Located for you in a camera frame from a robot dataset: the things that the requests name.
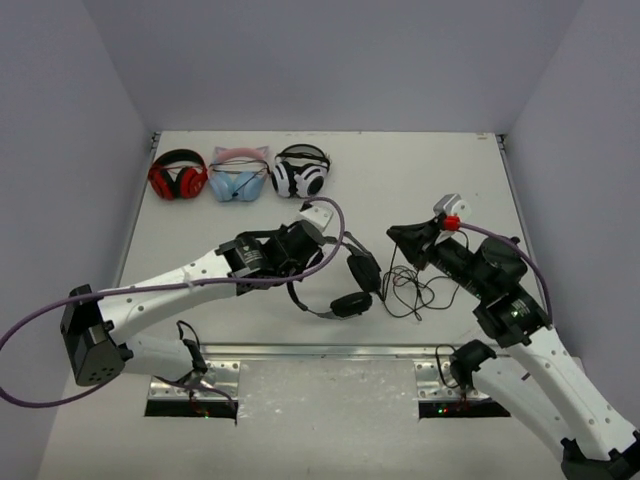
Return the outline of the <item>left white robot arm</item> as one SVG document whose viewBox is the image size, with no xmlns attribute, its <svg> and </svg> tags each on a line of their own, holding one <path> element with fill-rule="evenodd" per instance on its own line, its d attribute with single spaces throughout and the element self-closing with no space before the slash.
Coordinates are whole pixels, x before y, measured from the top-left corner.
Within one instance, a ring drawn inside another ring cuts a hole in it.
<svg viewBox="0 0 640 480">
<path fill-rule="evenodd" d="M 204 256 L 128 288 L 73 289 L 60 324 L 74 380 L 81 387 L 123 372 L 184 383 L 207 371 L 195 342 L 144 336 L 147 328 L 198 305 L 288 283 L 321 250 L 323 227 L 298 220 L 249 231 Z"/>
</svg>

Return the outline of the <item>black headset with cable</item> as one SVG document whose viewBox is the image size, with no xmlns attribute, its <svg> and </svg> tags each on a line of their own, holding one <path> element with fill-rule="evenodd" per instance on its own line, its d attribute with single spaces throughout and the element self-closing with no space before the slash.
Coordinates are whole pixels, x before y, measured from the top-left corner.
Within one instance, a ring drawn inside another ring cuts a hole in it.
<svg viewBox="0 0 640 480">
<path fill-rule="evenodd" d="M 402 301 L 402 304 L 409 309 L 409 312 L 403 315 L 395 315 L 386 308 L 387 312 L 392 317 L 404 318 L 409 315 L 414 315 L 418 321 L 421 321 L 422 317 L 420 316 L 419 311 L 423 308 L 431 310 L 446 310 L 452 306 L 458 289 L 454 290 L 451 300 L 446 306 L 432 306 L 432 302 L 435 300 L 435 292 L 429 286 L 429 283 L 436 280 L 436 277 L 432 278 L 428 282 L 421 283 L 418 280 L 417 273 L 415 271 L 410 271 L 407 267 L 400 265 L 394 266 L 394 261 L 391 261 L 388 272 L 382 275 L 382 270 L 373 254 L 350 232 L 346 232 L 344 237 L 347 241 L 342 240 L 339 242 L 336 237 L 332 236 L 325 236 L 324 240 L 328 245 L 339 245 L 349 251 L 347 265 L 359 286 L 359 291 L 333 300 L 329 305 L 328 311 L 317 312 L 311 310 L 306 304 L 304 304 L 299 299 L 295 291 L 295 285 L 293 283 L 288 283 L 287 291 L 289 297 L 300 310 L 309 312 L 324 319 L 343 320 L 352 318 L 362 315 L 371 308 L 373 304 L 373 294 L 383 302 L 383 305 L 386 305 L 386 298 L 390 288 L 396 289 L 399 286 L 404 286 L 409 283 L 416 287 L 416 299 L 414 304 L 410 306 L 406 302 Z"/>
</svg>

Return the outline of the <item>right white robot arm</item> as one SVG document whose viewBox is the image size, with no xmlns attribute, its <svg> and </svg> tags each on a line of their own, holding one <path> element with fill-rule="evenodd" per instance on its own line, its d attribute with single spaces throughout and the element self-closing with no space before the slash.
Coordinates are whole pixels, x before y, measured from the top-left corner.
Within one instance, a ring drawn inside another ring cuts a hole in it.
<svg viewBox="0 0 640 480">
<path fill-rule="evenodd" d="M 416 269 L 433 266 L 478 300 L 482 331 L 525 373 L 516 375 L 480 340 L 456 348 L 450 373 L 462 392 L 497 401 L 559 462 L 567 479 L 631 479 L 639 473 L 639 429 L 605 399 L 571 357 L 553 324 L 551 304 L 521 285 L 542 274 L 509 238 L 439 214 L 392 226 L 388 236 Z"/>
</svg>

